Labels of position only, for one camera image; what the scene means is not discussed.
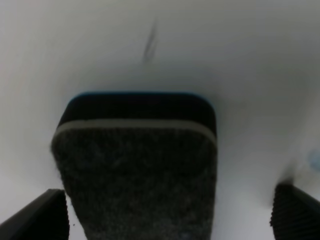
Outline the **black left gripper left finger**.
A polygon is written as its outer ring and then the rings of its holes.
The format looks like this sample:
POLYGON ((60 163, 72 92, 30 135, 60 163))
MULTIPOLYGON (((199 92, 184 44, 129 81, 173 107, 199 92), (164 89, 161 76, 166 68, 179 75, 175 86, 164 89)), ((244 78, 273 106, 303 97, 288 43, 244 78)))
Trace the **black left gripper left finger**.
POLYGON ((65 191, 49 189, 0 224, 2 240, 68 240, 65 191))

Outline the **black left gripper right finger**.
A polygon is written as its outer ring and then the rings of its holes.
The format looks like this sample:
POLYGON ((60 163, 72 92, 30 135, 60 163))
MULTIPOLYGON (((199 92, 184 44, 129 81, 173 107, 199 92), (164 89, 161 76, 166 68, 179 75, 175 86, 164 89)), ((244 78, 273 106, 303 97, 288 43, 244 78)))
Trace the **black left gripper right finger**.
POLYGON ((276 240, 319 240, 320 202, 291 184, 279 184, 270 226, 276 240))

